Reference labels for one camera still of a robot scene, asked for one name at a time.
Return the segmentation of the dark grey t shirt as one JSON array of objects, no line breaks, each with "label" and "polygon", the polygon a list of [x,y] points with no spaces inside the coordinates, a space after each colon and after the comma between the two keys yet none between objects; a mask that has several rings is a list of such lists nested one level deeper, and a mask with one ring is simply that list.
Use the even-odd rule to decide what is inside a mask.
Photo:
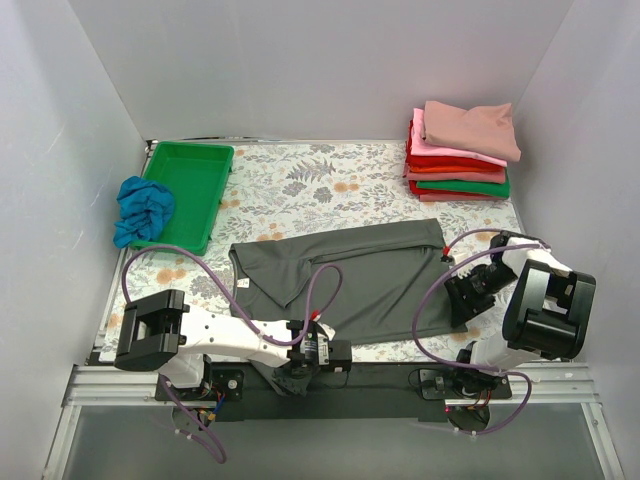
[{"label": "dark grey t shirt", "polygon": [[448,269],[444,246],[435,219],[235,243],[231,311],[253,320],[301,321],[307,310],[326,306],[321,321],[354,345],[449,334],[446,289],[423,298]]}]

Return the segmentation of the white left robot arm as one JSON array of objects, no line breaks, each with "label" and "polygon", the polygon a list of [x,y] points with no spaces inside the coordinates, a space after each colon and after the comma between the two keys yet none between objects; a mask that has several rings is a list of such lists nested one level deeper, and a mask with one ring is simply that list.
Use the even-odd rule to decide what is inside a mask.
[{"label": "white left robot arm", "polygon": [[207,370],[215,357],[255,366],[280,395],[306,394],[320,373],[348,373],[349,341],[335,340],[315,321],[246,323],[229,315],[191,307],[180,290],[168,289],[129,302],[124,311],[114,366],[129,372],[156,372],[193,400],[222,386]]}]

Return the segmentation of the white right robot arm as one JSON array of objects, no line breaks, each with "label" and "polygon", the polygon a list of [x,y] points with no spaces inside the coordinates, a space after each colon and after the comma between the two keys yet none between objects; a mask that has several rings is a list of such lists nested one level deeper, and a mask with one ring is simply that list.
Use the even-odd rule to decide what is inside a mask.
[{"label": "white right robot arm", "polygon": [[462,327],[493,308],[496,295],[514,285],[501,330],[473,341],[456,358],[445,384],[456,394],[490,393],[500,375],[536,359],[573,359],[586,338],[596,280],[562,264],[534,237],[501,231],[490,242],[488,264],[455,273],[444,282],[452,307],[451,326]]}]

